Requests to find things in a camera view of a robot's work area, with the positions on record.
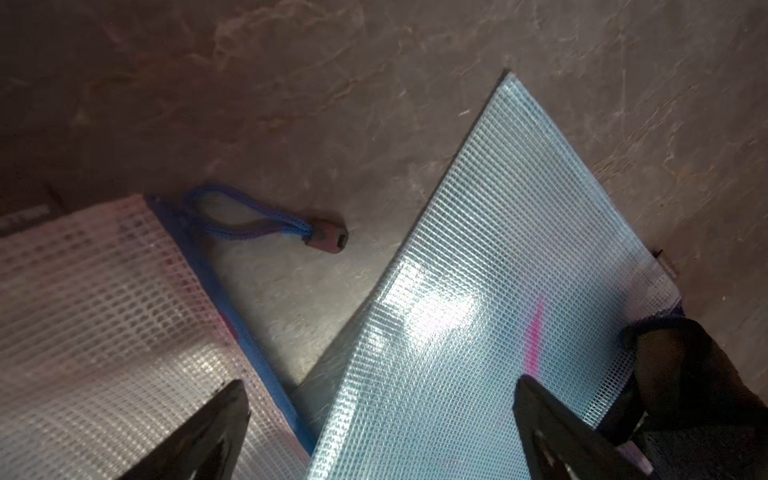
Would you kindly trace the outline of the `blue mesh document bag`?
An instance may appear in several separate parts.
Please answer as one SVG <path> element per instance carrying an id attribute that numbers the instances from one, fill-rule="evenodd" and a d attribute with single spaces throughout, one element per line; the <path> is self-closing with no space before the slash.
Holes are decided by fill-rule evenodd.
<path id="1" fill-rule="evenodd" d="M 632 371 L 620 331 L 679 301 L 508 74 L 359 313 L 308 477 L 525 479 L 518 378 L 596 426 Z"/>

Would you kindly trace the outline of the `white mesh document bag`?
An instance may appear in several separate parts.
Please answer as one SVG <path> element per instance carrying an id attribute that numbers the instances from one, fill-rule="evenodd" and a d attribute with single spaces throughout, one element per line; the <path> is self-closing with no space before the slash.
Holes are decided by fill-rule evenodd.
<path id="1" fill-rule="evenodd" d="M 302 479 L 316 437 L 167 202 L 132 195 L 1 241 L 1 475 L 116 479 L 233 380 L 234 475 Z"/>

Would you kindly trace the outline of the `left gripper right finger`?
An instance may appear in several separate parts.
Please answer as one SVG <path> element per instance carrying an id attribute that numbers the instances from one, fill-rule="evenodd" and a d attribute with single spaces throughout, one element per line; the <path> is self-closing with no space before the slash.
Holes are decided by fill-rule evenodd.
<path id="1" fill-rule="evenodd" d="M 535 378 L 516 383 L 514 416 L 533 479 L 645 479 Z"/>

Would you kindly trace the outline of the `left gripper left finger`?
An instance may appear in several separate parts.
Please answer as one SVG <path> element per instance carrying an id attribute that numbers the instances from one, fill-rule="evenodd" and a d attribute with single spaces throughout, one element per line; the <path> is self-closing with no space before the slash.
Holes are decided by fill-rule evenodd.
<path id="1" fill-rule="evenodd" d="M 233 380 L 122 478 L 231 479 L 249 420 L 244 383 Z"/>

